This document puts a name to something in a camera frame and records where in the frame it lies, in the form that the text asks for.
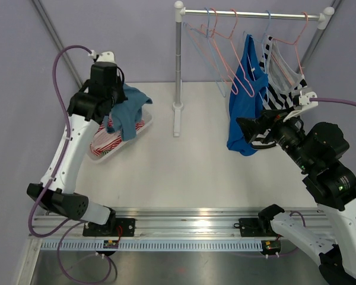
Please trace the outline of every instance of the pink hanger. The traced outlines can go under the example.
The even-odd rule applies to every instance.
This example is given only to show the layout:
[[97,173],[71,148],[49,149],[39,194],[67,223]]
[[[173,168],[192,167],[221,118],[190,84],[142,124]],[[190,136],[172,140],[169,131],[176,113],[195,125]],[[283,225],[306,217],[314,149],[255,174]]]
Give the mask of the pink hanger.
[[206,52],[206,50],[204,48],[202,48],[202,45],[196,40],[196,37],[192,34],[192,30],[194,29],[189,23],[185,23],[185,26],[188,27],[186,30],[189,33],[190,37],[194,40],[195,44],[197,45],[197,47],[201,50],[201,52],[203,53],[203,55],[206,57],[207,61],[212,65],[212,67],[216,70],[216,72],[219,74],[220,78],[227,83],[227,85],[229,86],[229,83],[227,82],[227,80],[221,75],[220,70],[218,69],[216,63],[214,62],[214,60],[211,58],[211,56],[209,56]]
[[[298,60],[298,64],[299,64],[299,69],[301,71],[301,74],[303,75],[303,70],[302,70],[302,66],[301,66],[301,61],[300,61],[300,58],[299,58],[299,54],[298,54],[298,49],[297,49],[297,43],[300,39],[300,37],[302,36],[303,32],[305,31],[305,29],[307,28],[307,25],[309,23],[309,16],[307,15],[306,12],[302,12],[305,16],[306,16],[306,24],[304,25],[302,31],[300,32],[300,34],[298,35],[297,39],[293,42],[293,43],[290,43],[290,42],[286,42],[285,40],[280,40],[280,39],[277,39],[275,37],[273,37],[274,40],[278,41],[278,42],[281,42],[281,43],[286,43],[288,45],[291,45],[291,46],[294,46],[295,47],[295,54],[297,55],[297,60]],[[275,57],[273,56],[273,60],[277,63],[278,65],[278,62],[277,60],[275,59]]]
[[[210,9],[213,10],[213,12],[215,12],[215,18],[216,18],[216,20],[215,20],[215,25],[214,25],[214,28],[212,29],[212,34],[211,34],[211,36],[210,36],[210,37],[212,38],[212,41],[213,41],[213,42],[211,42],[211,43],[212,43],[213,47],[216,49],[217,53],[219,54],[220,59],[221,59],[221,61],[223,62],[223,65],[224,65],[224,67],[225,67],[225,70],[227,70],[227,73],[228,73],[228,72],[231,72],[231,73],[233,74],[234,78],[236,78],[236,80],[237,80],[237,81],[240,83],[240,85],[244,88],[245,92],[246,92],[250,97],[253,97],[253,96],[255,95],[255,91],[254,91],[254,89],[253,89],[251,83],[249,82],[249,80],[246,78],[245,70],[244,70],[244,68],[243,68],[243,66],[242,66],[242,64],[241,64],[241,62],[240,62],[240,58],[239,58],[239,56],[237,55],[236,48],[234,47],[233,42],[232,42],[232,35],[233,35],[233,32],[234,32],[234,30],[235,30],[235,28],[236,28],[236,26],[237,26],[237,22],[238,22],[238,20],[239,20],[238,17],[237,17],[237,12],[235,11],[235,9],[231,9],[231,11],[233,11],[233,12],[235,13],[236,22],[235,22],[235,25],[233,26],[233,29],[232,29],[232,31],[231,31],[231,34],[229,35],[229,37],[227,37],[227,36],[225,36],[225,35],[223,35],[223,34],[221,34],[221,33],[219,33],[219,32],[216,31],[216,25],[217,25],[217,21],[218,21],[218,15],[217,15],[217,12],[216,12],[215,9],[213,9],[213,8],[210,8]],[[205,27],[206,29],[208,29],[209,27],[207,27],[207,26],[204,25],[204,24],[201,25],[201,32],[204,34],[204,32],[203,32],[203,27]],[[230,43],[231,43],[231,45],[232,45],[233,52],[234,52],[234,54],[236,55],[236,58],[237,58],[237,62],[239,63],[239,66],[240,66],[241,70],[243,71],[244,80],[248,83],[248,85],[249,85],[250,90],[252,91],[252,93],[249,93],[249,90],[247,90],[247,88],[244,86],[244,84],[243,84],[243,83],[240,81],[240,79],[236,76],[235,72],[233,72],[233,70],[232,70],[232,68],[230,67],[230,65],[228,64],[228,62],[224,59],[224,57],[223,57],[223,55],[221,54],[220,49],[218,48],[218,45],[217,45],[217,43],[216,43],[216,40],[215,40],[215,37],[214,37],[215,34],[217,34],[217,35],[219,35],[219,36],[221,36],[221,37],[223,37],[223,38],[225,38],[225,39],[227,39],[227,40],[230,41]]]
[[[230,88],[231,92],[232,92],[233,94],[237,95],[237,94],[239,93],[239,90],[238,90],[238,88],[237,88],[237,86],[236,86],[236,84],[235,84],[235,82],[234,82],[234,78],[236,78],[237,81],[238,81],[242,86],[243,86],[243,84],[241,83],[241,81],[239,80],[239,78],[236,77],[235,73],[233,73],[233,71],[232,71],[232,69],[230,68],[229,64],[226,63],[226,61],[224,60],[222,54],[220,53],[219,49],[217,48],[217,45],[216,45],[216,42],[215,42],[215,39],[214,39],[214,34],[217,33],[217,32],[215,31],[215,28],[216,28],[216,25],[217,25],[217,23],[218,23],[218,16],[217,16],[217,14],[216,14],[216,11],[215,11],[213,8],[210,8],[210,9],[212,9],[212,10],[215,12],[215,24],[214,24],[214,28],[213,28],[212,30],[209,30],[209,28],[207,28],[206,31],[203,31],[202,28],[203,28],[203,27],[206,27],[206,25],[202,24],[202,25],[201,25],[201,28],[200,28],[199,30],[196,29],[196,31],[197,31],[198,33],[201,33],[203,36],[207,36],[207,30],[212,32],[212,34],[211,34],[210,36],[208,36],[208,38],[209,38],[209,39],[211,38],[214,42],[213,42],[213,41],[209,41],[209,42],[211,42],[211,45],[217,50],[217,53],[219,54],[220,59],[221,59],[223,65],[224,65],[224,67],[225,67],[225,70],[227,71],[227,77],[228,77],[229,80],[232,82],[232,85],[230,86],[230,84],[229,84],[229,82],[228,82],[227,80],[224,80],[223,77],[221,77],[221,78],[224,80],[224,82],[226,82],[226,84],[227,84],[228,87]],[[234,77],[231,77],[231,76],[229,75],[229,71],[231,71],[231,72],[233,73]]]

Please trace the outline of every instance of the red wire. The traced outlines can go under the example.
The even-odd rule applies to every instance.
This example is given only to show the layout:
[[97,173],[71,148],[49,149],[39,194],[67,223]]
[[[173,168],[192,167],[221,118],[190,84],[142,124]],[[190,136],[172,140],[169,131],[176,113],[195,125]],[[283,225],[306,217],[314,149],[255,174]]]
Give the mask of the red wire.
[[121,237],[123,235],[123,228],[121,226],[117,227],[117,233],[119,234],[119,239],[117,240],[117,243],[119,243],[120,239],[121,239]]

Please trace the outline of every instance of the clothing pile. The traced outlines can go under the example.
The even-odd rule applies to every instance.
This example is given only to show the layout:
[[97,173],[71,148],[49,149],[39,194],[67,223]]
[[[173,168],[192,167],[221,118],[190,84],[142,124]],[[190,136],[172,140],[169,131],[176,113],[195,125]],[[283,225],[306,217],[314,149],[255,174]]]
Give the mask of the clothing pile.
[[135,87],[124,84],[123,89],[127,101],[113,106],[90,144],[90,151],[95,156],[107,154],[121,142],[135,138],[137,131],[145,125],[142,106],[152,104],[152,100]]

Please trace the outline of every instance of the clothes hanger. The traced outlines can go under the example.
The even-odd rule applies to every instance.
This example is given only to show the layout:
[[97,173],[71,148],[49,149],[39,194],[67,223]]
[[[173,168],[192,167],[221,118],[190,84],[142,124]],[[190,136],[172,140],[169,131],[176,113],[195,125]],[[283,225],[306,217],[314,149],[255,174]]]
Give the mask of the clothes hanger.
[[[207,8],[205,8],[205,9],[207,10],[207,17],[208,17],[207,25],[209,26],[210,14],[209,14],[208,9],[207,9]],[[192,40],[192,41],[195,42],[194,46],[197,48],[198,51],[200,51],[199,53],[203,54],[203,55],[206,57],[206,60],[212,65],[212,67],[216,70],[216,72],[217,72],[218,75],[220,76],[221,82],[222,82],[222,84],[223,84],[223,87],[224,87],[224,83],[226,83],[226,84],[228,85],[227,80],[224,79],[224,77],[221,75],[221,71],[220,71],[218,62],[217,62],[217,60],[216,60],[216,56],[215,56],[216,52],[215,52],[214,48],[212,47],[212,44],[211,44],[210,41],[209,41],[209,37],[211,37],[211,36],[209,36],[209,30],[207,29],[205,32],[203,32],[202,30],[198,30],[198,29],[196,29],[196,28],[193,28],[189,23],[183,23],[183,24],[184,24],[185,27],[188,27],[188,29],[186,29],[186,31],[189,33],[189,38],[190,38],[190,40]],[[191,33],[191,31],[195,31],[195,32],[199,33],[201,36],[203,36],[204,38],[206,38],[206,41],[207,41],[208,46],[209,46],[209,49],[210,49],[210,51],[211,51],[211,53],[212,53],[212,58],[213,58],[213,60],[206,54],[205,50],[204,50],[203,48],[201,48],[201,44],[196,40],[195,36]],[[238,91],[236,85],[234,84],[233,79],[230,78],[230,80],[232,81],[233,86],[235,86],[236,91],[232,90],[232,86],[230,87],[230,86],[228,85],[228,87],[229,87],[234,93],[238,93],[239,91]],[[223,96],[223,97],[226,97],[225,91],[222,92],[216,80],[215,80],[215,82],[216,82],[216,84],[217,84],[217,86],[218,86],[218,88],[219,88],[219,91],[220,91],[220,93],[222,94],[222,96]]]
[[[300,69],[300,71],[301,71],[301,74],[303,75],[303,70],[302,70],[302,66],[301,66],[301,61],[300,61],[299,54],[298,54],[297,43],[298,43],[300,37],[302,36],[303,32],[304,32],[305,29],[307,28],[307,25],[308,25],[308,23],[309,23],[309,16],[307,15],[306,12],[302,12],[302,13],[303,13],[303,14],[305,15],[305,17],[306,17],[306,24],[304,25],[302,31],[300,32],[300,34],[298,35],[298,37],[296,38],[296,40],[295,40],[294,42],[290,43],[290,42],[287,42],[287,41],[285,41],[285,40],[277,39],[277,38],[275,38],[275,37],[273,37],[273,39],[276,40],[276,41],[278,41],[278,42],[286,43],[286,44],[288,44],[288,45],[291,45],[291,46],[294,46],[294,47],[295,47],[295,54],[297,55],[297,60],[298,60],[298,64],[299,64],[299,69]],[[280,67],[280,65],[278,64],[278,62],[277,62],[277,60],[275,59],[274,56],[273,56],[273,60],[277,63],[277,65],[278,65],[279,68],[281,69],[282,73],[284,73],[283,70],[282,70],[282,68]]]
[[[235,28],[236,28],[237,22],[238,22],[238,20],[239,20],[239,19],[238,19],[238,16],[237,16],[237,12],[236,12],[236,10],[231,9],[231,11],[233,11],[233,12],[235,13],[236,22],[235,22],[235,25],[233,26],[233,29],[232,29],[230,35],[227,37],[227,36],[225,36],[225,35],[223,35],[223,34],[221,34],[221,33],[219,33],[219,32],[216,31],[216,25],[217,25],[217,21],[218,21],[218,15],[217,15],[217,12],[216,12],[215,9],[213,9],[213,8],[210,8],[210,9],[213,10],[213,12],[215,12],[215,19],[216,19],[216,20],[215,20],[214,28],[213,28],[212,30],[210,30],[210,31],[212,32],[212,34],[211,34],[211,36],[210,36],[210,37],[212,38],[212,42],[211,42],[211,43],[212,43],[212,45],[214,46],[214,48],[215,48],[215,50],[217,51],[217,53],[219,54],[220,59],[221,59],[223,65],[224,65],[225,69],[227,70],[228,77],[231,78],[232,82],[234,83],[232,77],[229,75],[229,72],[231,72],[231,74],[233,75],[233,78],[235,78],[235,79],[240,83],[240,85],[244,88],[245,92],[246,92],[250,97],[253,97],[253,96],[255,95],[255,91],[254,91],[254,89],[253,89],[251,83],[249,82],[249,80],[246,78],[245,70],[244,70],[244,68],[243,68],[243,66],[242,66],[242,64],[241,64],[241,62],[240,62],[240,58],[239,58],[239,56],[237,55],[236,48],[234,47],[233,42],[232,42],[232,36],[233,36],[234,30],[235,30]],[[204,33],[204,32],[203,32],[203,28],[204,28],[204,27],[205,27],[207,30],[209,29],[208,26],[206,27],[205,25],[202,24],[202,25],[201,25],[201,32],[202,32],[202,33]],[[232,70],[232,68],[230,67],[230,65],[228,64],[228,62],[224,59],[224,57],[223,57],[223,55],[221,54],[220,49],[218,48],[218,45],[217,45],[217,43],[216,43],[215,34],[217,34],[217,35],[219,35],[219,36],[221,36],[221,37],[223,37],[223,38],[225,38],[225,39],[227,39],[227,40],[230,41],[231,46],[232,46],[232,49],[233,49],[233,52],[234,52],[234,54],[236,55],[236,58],[237,58],[237,62],[239,63],[239,66],[240,66],[241,70],[243,71],[244,80],[248,83],[249,88],[250,88],[250,91],[252,91],[252,93],[250,93],[249,90],[244,86],[244,84],[243,84],[243,83],[240,81],[240,79],[236,76],[236,73],[233,72],[233,70]]]
[[214,42],[214,34],[216,33],[216,29],[215,28],[216,28],[216,25],[218,23],[218,17],[217,17],[216,11],[213,8],[210,8],[210,9],[212,9],[215,12],[215,25],[214,25],[214,28],[212,30],[209,30],[209,25],[207,25],[207,27],[206,27],[206,25],[202,24],[201,28],[199,30],[195,29],[195,31],[198,32],[201,36],[205,36],[208,39],[209,45],[212,46],[212,47],[210,47],[211,50],[215,49],[217,51],[217,54],[219,55],[219,57],[221,59],[221,62],[223,63],[223,66],[224,66],[225,70],[227,71],[227,77],[232,82],[232,85],[230,86],[231,92],[233,94],[237,95],[239,93],[239,89],[237,88],[237,86],[236,86],[236,84],[234,82],[234,79],[236,79],[242,86],[243,86],[243,84],[241,83],[239,78],[236,77],[235,73],[232,71],[232,69],[229,66],[229,64],[224,60],[224,57],[222,56],[222,54],[219,53],[219,49],[217,48],[216,41]]
[[[220,71],[218,70],[217,67],[217,62],[216,59],[214,58],[214,54],[212,54],[213,58],[215,59],[215,62],[211,59],[210,56],[207,55],[206,51],[201,48],[201,45],[198,43],[198,41],[195,39],[195,36],[192,34],[191,30],[194,30],[193,27],[189,23],[184,22],[183,26],[186,27],[186,32],[188,34],[188,38],[191,41],[191,43],[194,45],[196,51],[199,53],[201,58],[204,60],[206,63],[208,69],[211,71],[212,77],[215,80],[216,85],[218,86],[220,94],[225,98],[227,96],[227,88],[224,86],[225,79],[221,75]],[[222,88],[219,85],[219,82],[217,80],[217,77],[214,76],[214,71],[218,73],[221,81]]]
[[[272,20],[272,16],[271,16],[270,11],[269,11],[269,10],[266,10],[266,12],[269,14],[269,23],[268,23],[268,25],[266,26],[265,31],[263,32],[263,35],[262,35],[261,40],[257,40],[257,39],[255,39],[255,38],[251,35],[251,37],[253,38],[253,40],[254,40],[255,42],[258,42],[258,43],[261,44],[262,58],[263,58],[263,63],[264,63],[263,73],[265,73],[265,74],[266,74],[266,58],[265,58],[264,55],[263,55],[263,54],[264,54],[263,43],[264,43],[264,40],[265,40],[265,37],[266,37],[266,33],[268,32],[268,29],[269,29],[269,27],[270,27],[270,25],[271,25],[271,20]],[[250,63],[249,55],[247,55],[247,58],[248,58],[249,66],[252,66],[252,64]],[[253,69],[253,70],[251,69],[250,71],[251,71],[251,73],[252,73],[253,80],[256,80],[256,78],[255,78],[255,70],[254,70],[254,69]],[[269,103],[268,88],[265,87],[265,89],[266,89],[266,93],[265,93],[265,94],[266,94],[266,102]],[[259,95],[260,95],[261,100],[263,101],[263,97],[262,97],[262,95],[261,95],[261,91],[259,91]]]

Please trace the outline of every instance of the black mounting bracket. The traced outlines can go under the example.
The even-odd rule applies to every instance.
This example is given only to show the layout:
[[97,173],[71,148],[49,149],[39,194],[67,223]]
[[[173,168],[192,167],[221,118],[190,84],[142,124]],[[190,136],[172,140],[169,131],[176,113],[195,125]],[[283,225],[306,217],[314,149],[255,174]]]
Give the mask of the black mounting bracket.
[[240,218],[239,223],[233,225],[236,229],[240,229],[240,235],[243,238],[256,238],[256,237],[273,237],[278,235],[271,231],[265,232],[259,224],[258,218]]
[[112,229],[108,230],[106,225],[98,225],[95,223],[87,223],[83,228],[83,236],[94,236],[94,237],[118,237],[119,227],[122,229],[121,237],[132,237],[135,236],[136,220],[134,218],[115,218]]

